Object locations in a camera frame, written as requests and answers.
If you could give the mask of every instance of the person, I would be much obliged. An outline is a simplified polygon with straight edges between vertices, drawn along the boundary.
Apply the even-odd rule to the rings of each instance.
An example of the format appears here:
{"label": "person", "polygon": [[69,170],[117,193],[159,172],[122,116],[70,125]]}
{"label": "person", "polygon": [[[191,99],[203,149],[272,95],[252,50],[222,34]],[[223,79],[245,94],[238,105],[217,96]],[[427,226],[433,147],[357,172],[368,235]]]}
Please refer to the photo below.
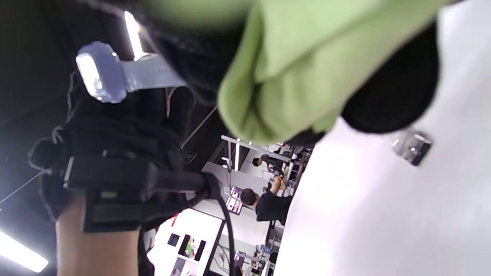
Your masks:
{"label": "person", "polygon": [[111,146],[148,155],[157,151],[156,159],[163,166],[182,170],[181,145],[189,134],[195,97],[187,87],[177,90],[166,116],[165,95],[160,89],[132,93],[119,105],[106,105],[95,101],[78,83],[68,93],[67,122],[55,128],[52,140],[39,140],[29,153],[30,165],[43,172],[42,198],[56,221],[58,276],[154,275],[142,236],[165,219],[134,231],[85,233],[85,198],[67,194],[60,172],[68,163],[67,156],[100,154]]}
{"label": "person", "polygon": [[252,189],[244,189],[241,194],[242,204],[256,208],[257,221],[278,220],[284,224],[288,214],[288,209],[292,203],[292,196],[277,196],[279,189],[283,185],[283,179],[276,176],[271,189],[259,196]]}

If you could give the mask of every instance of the light fixture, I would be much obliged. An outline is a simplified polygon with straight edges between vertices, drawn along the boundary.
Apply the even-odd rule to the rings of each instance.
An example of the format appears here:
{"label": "light fixture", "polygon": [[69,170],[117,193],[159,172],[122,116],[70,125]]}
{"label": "light fixture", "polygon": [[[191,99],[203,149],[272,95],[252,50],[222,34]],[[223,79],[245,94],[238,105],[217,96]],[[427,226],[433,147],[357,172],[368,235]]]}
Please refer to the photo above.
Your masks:
{"label": "light fixture", "polygon": [[241,146],[238,143],[239,141],[240,140],[237,138],[237,143],[235,144],[235,168],[234,168],[235,171],[239,170],[239,152],[241,149]]}
{"label": "light fixture", "polygon": [[124,20],[126,22],[128,35],[130,36],[131,48],[133,49],[135,60],[139,60],[141,57],[145,56],[143,48],[141,47],[140,36],[138,34],[140,31],[140,26],[133,17],[133,14],[128,11],[124,12]]}
{"label": "light fixture", "polygon": [[23,246],[0,231],[0,255],[12,260],[36,273],[43,271],[48,260]]}

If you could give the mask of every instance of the black glove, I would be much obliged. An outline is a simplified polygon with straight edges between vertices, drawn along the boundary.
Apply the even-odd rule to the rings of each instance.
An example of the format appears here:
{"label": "black glove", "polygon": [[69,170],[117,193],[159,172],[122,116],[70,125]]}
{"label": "black glove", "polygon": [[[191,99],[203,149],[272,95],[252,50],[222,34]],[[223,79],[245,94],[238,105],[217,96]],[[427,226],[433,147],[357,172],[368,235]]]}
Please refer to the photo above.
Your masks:
{"label": "black glove", "polygon": [[[189,132],[194,96],[188,88],[178,88],[171,99],[169,118],[165,103],[163,89],[129,94],[117,105],[96,101],[81,84],[69,92],[66,123],[53,130],[51,139],[39,140],[29,154],[29,163],[44,172],[41,196],[54,221],[69,203],[69,191],[62,185],[71,156],[102,155],[107,149],[125,149],[154,161],[161,169],[182,170],[181,145]],[[167,193],[151,200],[179,203],[186,198]],[[153,275],[142,234],[165,220],[150,221],[141,229],[138,249],[141,276]]]}

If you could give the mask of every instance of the dark hair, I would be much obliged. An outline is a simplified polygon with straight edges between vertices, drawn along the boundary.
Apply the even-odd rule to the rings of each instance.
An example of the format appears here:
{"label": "dark hair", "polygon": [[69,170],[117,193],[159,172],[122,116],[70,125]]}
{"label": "dark hair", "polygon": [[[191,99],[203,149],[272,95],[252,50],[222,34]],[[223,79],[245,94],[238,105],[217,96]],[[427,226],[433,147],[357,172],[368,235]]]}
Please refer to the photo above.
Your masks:
{"label": "dark hair", "polygon": [[259,167],[259,158],[252,159],[252,164],[256,167]]}
{"label": "dark hair", "polygon": [[256,202],[256,193],[252,189],[245,189],[241,194],[241,201],[245,205],[252,206]]}

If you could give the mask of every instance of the metal pole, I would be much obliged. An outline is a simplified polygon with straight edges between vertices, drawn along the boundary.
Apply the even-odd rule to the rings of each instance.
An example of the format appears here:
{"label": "metal pole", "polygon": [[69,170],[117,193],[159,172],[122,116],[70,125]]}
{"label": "metal pole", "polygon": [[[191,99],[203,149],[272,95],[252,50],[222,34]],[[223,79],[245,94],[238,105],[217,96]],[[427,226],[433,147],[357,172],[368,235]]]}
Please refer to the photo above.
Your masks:
{"label": "metal pole", "polygon": [[184,148],[184,146],[189,142],[189,140],[191,140],[191,138],[196,134],[196,132],[198,132],[198,130],[205,124],[205,122],[211,117],[213,112],[215,112],[216,110],[217,110],[217,107],[214,107],[213,110],[211,110],[210,113],[208,113],[208,115],[206,115],[206,117],[203,119],[203,121],[201,121],[201,123],[199,123],[199,125],[194,129],[194,131],[188,136],[188,138],[186,138],[183,145],[181,146],[181,149]]}
{"label": "metal pole", "polygon": [[262,153],[262,154],[267,154],[269,155],[270,157],[273,157],[273,158],[276,158],[276,159],[279,159],[279,160],[282,160],[282,161],[285,161],[285,162],[288,162],[290,161],[291,159],[289,157],[286,157],[286,156],[283,156],[281,154],[277,154],[277,153],[274,153],[274,152],[271,152],[271,151],[267,151],[265,149],[260,149],[260,148],[256,148],[252,145],[249,145],[248,143],[244,143],[242,141],[237,141],[237,139],[234,139],[234,138],[230,138],[230,137],[227,137],[225,135],[222,135],[221,138],[225,141],[228,141],[228,142],[231,142],[231,143],[239,143],[239,145],[243,146],[243,147],[246,147],[246,148],[249,148],[251,150],[255,150],[259,153]]}

